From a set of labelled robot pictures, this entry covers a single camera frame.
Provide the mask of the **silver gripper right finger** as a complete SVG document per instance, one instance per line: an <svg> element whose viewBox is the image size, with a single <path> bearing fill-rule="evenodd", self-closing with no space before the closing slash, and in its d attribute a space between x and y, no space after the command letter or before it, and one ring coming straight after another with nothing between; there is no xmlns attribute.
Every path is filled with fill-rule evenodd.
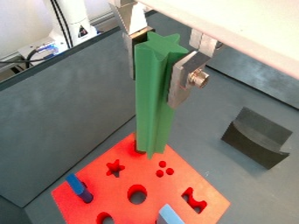
<svg viewBox="0 0 299 224"><path fill-rule="evenodd" d="M172 78L167 103L176 109L188 98L192 87L203 88L209 75L203 71L213 54L223 44L201 31L191 30L189 45L195 51L189 52L172 66Z"/></svg>

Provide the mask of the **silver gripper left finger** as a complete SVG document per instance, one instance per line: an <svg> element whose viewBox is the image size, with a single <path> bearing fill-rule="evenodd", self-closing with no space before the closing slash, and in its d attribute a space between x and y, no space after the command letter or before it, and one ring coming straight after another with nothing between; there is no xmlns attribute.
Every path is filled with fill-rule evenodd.
<svg viewBox="0 0 299 224"><path fill-rule="evenodd" d="M108 0L128 53L129 76L136 78L135 45L147 41L147 33L153 30L147 25L144 7L136 0Z"/></svg>

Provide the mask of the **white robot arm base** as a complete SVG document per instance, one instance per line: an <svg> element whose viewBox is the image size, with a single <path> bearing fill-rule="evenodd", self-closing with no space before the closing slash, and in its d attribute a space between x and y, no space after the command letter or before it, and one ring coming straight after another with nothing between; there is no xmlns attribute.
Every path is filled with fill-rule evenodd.
<svg viewBox="0 0 299 224"><path fill-rule="evenodd" d="M84 0L43 0L51 15L52 29L47 38L19 49L25 58L36 50L36 56L59 54L97 35L89 24Z"/></svg>

